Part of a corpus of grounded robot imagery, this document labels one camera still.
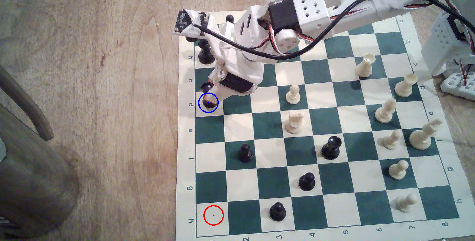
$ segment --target wood grain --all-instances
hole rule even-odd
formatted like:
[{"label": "wood grain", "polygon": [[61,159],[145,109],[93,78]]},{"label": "wood grain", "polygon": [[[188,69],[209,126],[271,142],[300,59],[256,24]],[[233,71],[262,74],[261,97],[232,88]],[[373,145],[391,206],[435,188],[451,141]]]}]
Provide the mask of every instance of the wood grain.
[{"label": "wood grain", "polygon": [[[176,14],[263,2],[0,0],[0,64],[44,111],[56,134],[49,143],[82,184],[72,215],[40,240],[174,239]],[[435,17],[414,13],[421,41]],[[475,194],[475,103],[437,94]],[[32,127],[6,95],[0,103]]]}]

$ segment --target blue circle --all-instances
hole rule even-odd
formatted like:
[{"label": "blue circle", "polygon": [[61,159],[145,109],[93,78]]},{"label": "blue circle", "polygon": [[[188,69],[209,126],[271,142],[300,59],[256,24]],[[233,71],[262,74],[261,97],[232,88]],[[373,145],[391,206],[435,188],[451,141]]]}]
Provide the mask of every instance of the blue circle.
[{"label": "blue circle", "polygon": [[[204,111],[203,108],[201,108],[201,105],[199,105],[199,103],[201,103],[201,98],[203,97],[203,95],[212,95],[212,96],[216,97],[217,104],[216,104],[216,107],[215,107],[213,110],[211,110],[211,111]],[[203,112],[205,112],[205,113],[213,113],[214,111],[217,110],[217,107],[218,107],[218,106],[219,106],[219,100],[218,100],[217,96],[214,95],[214,94],[212,94],[212,93],[203,93],[203,94],[199,97],[199,99],[198,99],[198,107],[199,107],[199,109],[201,109],[201,110],[202,110]]]}]

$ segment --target chess piece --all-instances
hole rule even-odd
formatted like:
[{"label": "chess piece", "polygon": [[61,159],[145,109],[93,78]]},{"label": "chess piece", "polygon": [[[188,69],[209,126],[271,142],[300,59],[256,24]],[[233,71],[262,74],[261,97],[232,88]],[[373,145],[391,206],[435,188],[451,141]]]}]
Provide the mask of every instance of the chess piece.
[{"label": "chess piece", "polygon": [[285,99],[289,104],[297,104],[300,101],[300,87],[298,85],[290,86],[290,91],[285,95]]},{"label": "chess piece", "polygon": [[361,63],[359,63],[355,68],[355,73],[362,78],[369,77],[373,72],[373,67],[371,65],[375,60],[376,57],[373,54],[364,54],[363,61],[361,61]]},{"label": "chess piece", "polygon": [[302,131],[304,113],[291,111],[289,112],[289,120],[285,124],[285,129],[291,134],[298,134]]},{"label": "chess piece", "polygon": [[269,215],[270,218],[274,221],[282,221],[285,218],[285,208],[281,202],[277,202],[272,207],[270,207]]},{"label": "chess piece", "polygon": [[405,160],[399,160],[396,164],[389,167],[389,175],[396,180],[400,180],[406,176],[406,170],[409,167],[409,163]]},{"label": "chess piece", "polygon": [[306,174],[300,177],[298,181],[298,185],[304,191],[310,191],[315,187],[315,175],[311,172],[307,172]]},{"label": "chess piece", "polygon": [[406,74],[404,80],[398,82],[394,87],[394,92],[400,97],[408,97],[412,93],[412,86],[417,82],[416,74]]},{"label": "chess piece", "polygon": [[412,209],[412,206],[416,204],[417,202],[419,202],[418,197],[415,194],[410,193],[406,197],[399,196],[396,199],[396,206],[398,210],[406,213],[406,212],[410,212]]},{"label": "chess piece", "polygon": [[409,135],[409,142],[414,148],[419,150],[427,149],[432,141],[430,138],[436,135],[442,124],[442,120],[438,118],[427,122],[422,127],[422,130],[413,131]]},{"label": "chess piece", "polygon": [[243,144],[237,155],[239,160],[244,163],[250,162],[253,156],[254,153],[252,153],[252,149],[248,144]]},{"label": "chess piece", "polygon": [[334,135],[328,139],[328,143],[322,147],[322,156],[325,159],[333,160],[340,155],[341,139]]},{"label": "chess piece", "polygon": [[402,132],[399,130],[394,130],[391,135],[384,137],[383,144],[384,147],[394,150],[399,145],[399,140],[402,139]]},{"label": "chess piece", "polygon": [[374,116],[381,123],[388,123],[392,119],[392,114],[396,110],[396,100],[394,98],[384,102],[384,104],[376,110]]},{"label": "chess piece", "polygon": [[207,40],[203,39],[198,42],[198,46],[201,48],[201,51],[198,54],[199,62],[205,65],[209,65],[214,62],[214,56],[211,54],[210,44]]}]

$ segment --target red circle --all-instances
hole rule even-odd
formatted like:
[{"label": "red circle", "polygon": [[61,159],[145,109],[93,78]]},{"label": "red circle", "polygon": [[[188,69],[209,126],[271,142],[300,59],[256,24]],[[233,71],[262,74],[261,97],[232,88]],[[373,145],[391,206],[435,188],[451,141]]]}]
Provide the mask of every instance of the red circle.
[{"label": "red circle", "polygon": [[[217,207],[217,208],[219,208],[219,209],[221,210],[221,213],[223,213],[223,217],[221,218],[221,221],[218,222],[217,224],[210,224],[210,223],[206,220],[205,213],[206,213],[206,210],[209,209],[210,207]],[[205,222],[206,222],[207,224],[209,224],[210,226],[217,226],[218,224],[222,223],[222,221],[224,220],[224,211],[223,211],[223,209],[220,208],[219,206],[211,205],[211,206],[205,208],[205,211],[203,212],[203,219],[205,219]]]}]

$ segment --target white square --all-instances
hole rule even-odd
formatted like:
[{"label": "white square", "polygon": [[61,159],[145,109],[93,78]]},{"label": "white square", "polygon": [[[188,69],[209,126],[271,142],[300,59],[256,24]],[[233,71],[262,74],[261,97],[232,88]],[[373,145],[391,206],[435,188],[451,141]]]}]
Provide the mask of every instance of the white square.
[{"label": "white square", "polygon": [[404,77],[407,73],[412,73],[407,54],[381,55],[381,59],[388,78]]},{"label": "white square", "polygon": [[257,169],[226,171],[228,201],[259,199]]},{"label": "white square", "polygon": [[427,123],[427,115],[422,101],[396,103],[401,129],[422,128]]},{"label": "white square", "polygon": [[305,84],[302,62],[280,62],[275,64],[278,86]]},{"label": "white square", "polygon": [[448,185],[447,176],[438,155],[412,157],[410,160],[418,187]]},{"label": "white square", "polygon": [[355,193],[324,195],[328,227],[360,225]]},{"label": "white square", "polygon": [[[320,182],[320,173],[318,172],[318,165],[298,165],[288,166],[287,172],[289,174],[290,196],[311,196],[311,195],[323,195],[322,183]],[[304,191],[298,185],[300,177],[307,172],[313,173],[315,176],[315,187],[310,191]]]},{"label": "white square", "polygon": [[[389,205],[391,206],[391,213],[394,222],[427,219],[426,213],[424,212],[424,206],[422,205],[422,201],[420,200],[418,188],[387,190],[386,193],[388,193]],[[396,199],[399,196],[406,197],[410,193],[415,194],[418,197],[419,202],[415,203],[409,212],[404,213],[398,210]]]},{"label": "white square", "polygon": [[302,112],[304,113],[304,117],[302,118],[302,125],[301,132],[298,134],[291,134],[285,129],[285,125],[289,121],[289,113],[290,110],[285,110],[280,112],[280,120],[282,121],[282,131],[284,132],[284,137],[301,137],[301,136],[312,136],[312,122],[310,121],[310,111],[308,109],[302,110],[292,110],[295,112]]},{"label": "white square", "polygon": [[379,160],[349,162],[355,193],[386,189]]},{"label": "white square", "polygon": [[283,138],[254,140],[254,148],[258,169],[287,166]]},{"label": "white square", "polygon": [[224,142],[196,144],[196,172],[226,171]]},{"label": "white square", "polygon": [[388,79],[360,80],[365,104],[383,104],[392,98]]},{"label": "white square", "polygon": [[398,32],[399,26],[395,17],[373,23],[374,33]]},{"label": "white square", "polygon": [[[222,208],[221,211],[218,207],[210,207],[216,205]],[[210,235],[227,235],[229,234],[229,220],[228,220],[228,203],[227,202],[216,202],[216,203],[203,203],[196,204],[196,213],[199,214],[196,218],[196,235],[197,236],[210,236]],[[221,219],[223,221],[218,225],[209,225],[217,224]]]},{"label": "white square", "polygon": [[[331,136],[338,136],[341,139],[340,154],[336,159],[328,160],[322,156],[322,147],[328,143],[328,139]],[[346,153],[345,140],[343,134],[332,134],[332,135],[314,135],[313,143],[315,144],[315,154],[317,156],[318,164],[327,164],[327,163],[341,163],[348,162],[348,155]]]},{"label": "white square", "polygon": [[355,73],[356,62],[354,57],[328,59],[332,82],[359,80]]},{"label": "white square", "polygon": [[224,116],[224,141],[254,140],[252,113]]},{"label": "white square", "polygon": [[[282,221],[273,221],[269,215],[270,207],[276,202],[281,202],[285,208],[286,215]],[[262,232],[295,230],[294,209],[292,208],[292,199],[290,197],[260,199],[259,205],[261,209]]]},{"label": "white square", "polygon": [[371,131],[370,118],[365,105],[338,106],[337,109],[344,134]]},{"label": "white square", "polygon": [[381,54],[374,33],[350,35],[350,43],[352,44],[353,56],[355,57],[363,56],[366,53],[371,53],[373,55]]},{"label": "white square", "polygon": [[331,82],[305,84],[305,92],[309,109],[337,106]]},{"label": "white square", "polygon": [[374,142],[376,144],[376,151],[379,159],[392,159],[392,158],[408,158],[406,142],[404,137],[398,141],[398,146],[394,150],[390,150],[384,147],[384,137],[390,136],[393,131],[401,132],[402,130],[386,130],[386,131],[373,131]]},{"label": "white square", "polygon": [[251,94],[252,113],[280,111],[277,86],[258,87]]}]

